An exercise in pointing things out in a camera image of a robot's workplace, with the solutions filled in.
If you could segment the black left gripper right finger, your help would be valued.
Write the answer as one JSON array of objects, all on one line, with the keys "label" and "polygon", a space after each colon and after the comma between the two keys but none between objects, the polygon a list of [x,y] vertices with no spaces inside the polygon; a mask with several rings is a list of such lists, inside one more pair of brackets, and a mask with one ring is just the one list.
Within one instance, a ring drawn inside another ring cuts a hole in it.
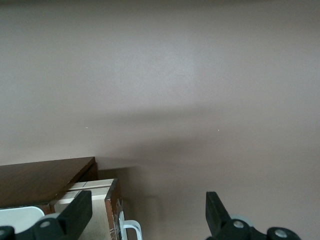
[{"label": "black left gripper right finger", "polygon": [[205,217],[211,233],[209,240],[299,240],[290,229],[271,227],[261,233],[244,220],[231,218],[218,194],[206,193]]}]

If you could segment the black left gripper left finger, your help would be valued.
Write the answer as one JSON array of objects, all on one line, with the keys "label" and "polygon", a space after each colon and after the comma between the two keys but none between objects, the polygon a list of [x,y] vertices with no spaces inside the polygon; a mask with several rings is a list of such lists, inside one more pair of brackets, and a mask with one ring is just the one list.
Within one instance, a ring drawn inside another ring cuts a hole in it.
[{"label": "black left gripper left finger", "polygon": [[93,215],[92,192],[81,191],[56,217],[44,218],[23,232],[11,225],[0,227],[2,240],[77,240]]}]

